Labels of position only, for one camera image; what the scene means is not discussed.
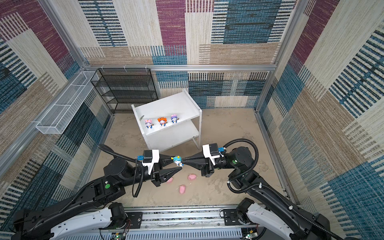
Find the pink-haired doll figure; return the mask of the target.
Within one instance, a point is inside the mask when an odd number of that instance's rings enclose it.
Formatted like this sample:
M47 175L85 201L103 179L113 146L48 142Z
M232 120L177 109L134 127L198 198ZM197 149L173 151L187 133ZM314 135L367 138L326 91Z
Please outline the pink-haired doll figure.
M153 121L151 119L145 120L145 126L147 129L152 129L153 128Z

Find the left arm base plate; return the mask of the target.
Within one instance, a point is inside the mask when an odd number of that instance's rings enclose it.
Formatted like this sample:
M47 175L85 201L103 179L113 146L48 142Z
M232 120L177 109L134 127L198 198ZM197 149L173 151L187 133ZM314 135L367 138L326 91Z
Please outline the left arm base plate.
M120 227L120 229L140 229L143 220L143 214L143 212L125 212L126 218L123 221L124 225Z

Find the teal penguin toy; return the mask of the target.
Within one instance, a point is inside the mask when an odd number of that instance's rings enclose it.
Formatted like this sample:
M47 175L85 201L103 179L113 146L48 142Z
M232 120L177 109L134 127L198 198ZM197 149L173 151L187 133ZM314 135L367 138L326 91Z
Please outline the teal penguin toy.
M182 158L180 156L171 157L172 161L178 166L183 167Z

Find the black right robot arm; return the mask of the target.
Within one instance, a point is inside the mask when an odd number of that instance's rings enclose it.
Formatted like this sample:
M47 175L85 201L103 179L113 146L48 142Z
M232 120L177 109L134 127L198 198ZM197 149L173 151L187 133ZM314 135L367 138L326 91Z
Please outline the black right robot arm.
M217 144L204 145L201 153L181 159L181 164L201 171L210 177L216 169L231 169L227 186L234 194L248 194L265 205L262 210L254 201L245 198L237 208L242 224L259 224L284 240L340 240L333 233L329 220L297 206L257 173L259 160L255 143L248 139L235 139L222 148Z

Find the purple penguin toy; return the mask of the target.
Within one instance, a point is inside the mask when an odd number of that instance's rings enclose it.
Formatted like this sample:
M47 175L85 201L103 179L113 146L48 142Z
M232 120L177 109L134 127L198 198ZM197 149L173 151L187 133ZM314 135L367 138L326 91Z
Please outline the purple penguin toy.
M178 115L174 114L174 115L171 115L171 121L173 124L176 124L179 120L179 117Z

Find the orange-haired doll figure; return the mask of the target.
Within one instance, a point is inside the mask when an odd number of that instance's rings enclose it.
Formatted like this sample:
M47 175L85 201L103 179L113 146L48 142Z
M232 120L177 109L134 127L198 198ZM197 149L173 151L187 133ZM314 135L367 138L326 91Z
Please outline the orange-haired doll figure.
M165 117L160 117L160 118L158 118L158 122L160 123L160 125L161 125L162 127L165 127L166 124L168 123L168 120L167 120L167 118L165 118Z

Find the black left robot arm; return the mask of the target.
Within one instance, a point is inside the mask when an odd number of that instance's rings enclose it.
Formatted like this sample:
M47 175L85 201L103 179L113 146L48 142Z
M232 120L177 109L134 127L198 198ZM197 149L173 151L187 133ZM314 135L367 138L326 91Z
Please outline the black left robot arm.
M145 151L136 159L121 155L106 145L99 149L114 158L104 167L104 176L81 187L73 196L36 211L20 210L13 222L13 240L59 240L88 229L121 229L131 220L116 200L126 194L125 188L137 186L136 198L143 182L159 187L182 167L167 168L172 157L157 150Z

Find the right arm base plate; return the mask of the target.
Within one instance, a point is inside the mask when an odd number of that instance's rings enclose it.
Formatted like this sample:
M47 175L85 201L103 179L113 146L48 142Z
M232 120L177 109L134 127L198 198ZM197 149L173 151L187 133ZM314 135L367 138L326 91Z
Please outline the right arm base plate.
M220 210L219 215L224 220L225 226L256 225L251 222L245 214L237 211L236 209L222 209Z

